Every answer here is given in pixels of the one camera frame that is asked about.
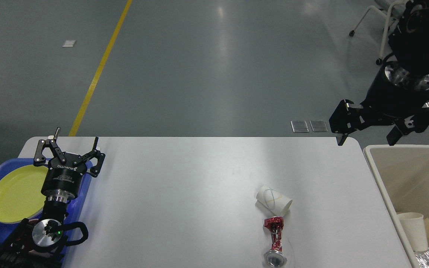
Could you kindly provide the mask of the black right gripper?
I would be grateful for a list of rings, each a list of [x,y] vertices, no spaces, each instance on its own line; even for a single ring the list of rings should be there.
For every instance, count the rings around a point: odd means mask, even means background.
[[[387,134],[389,146],[411,132],[429,127],[429,74],[414,75],[398,63],[384,63],[361,105],[342,99],[328,120],[342,146],[359,128],[393,125]]]

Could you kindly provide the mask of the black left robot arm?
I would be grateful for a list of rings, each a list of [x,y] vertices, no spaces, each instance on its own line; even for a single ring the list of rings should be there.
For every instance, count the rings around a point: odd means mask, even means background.
[[[96,178],[105,154],[98,147],[99,137],[84,155],[62,151],[55,133],[38,142],[33,165],[46,167],[41,185],[45,197],[41,215],[36,220],[23,218],[0,245],[0,268],[60,268],[67,247],[85,242],[87,226],[70,220],[70,202],[80,195],[84,176]]]

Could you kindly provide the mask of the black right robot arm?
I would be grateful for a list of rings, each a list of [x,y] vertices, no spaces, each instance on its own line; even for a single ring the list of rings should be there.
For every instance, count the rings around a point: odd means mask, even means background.
[[[339,146],[368,127],[393,126],[387,135],[393,146],[402,136],[429,126],[429,0],[406,1],[388,44],[395,60],[378,61],[381,66],[366,98],[359,105],[341,100],[329,118]]]

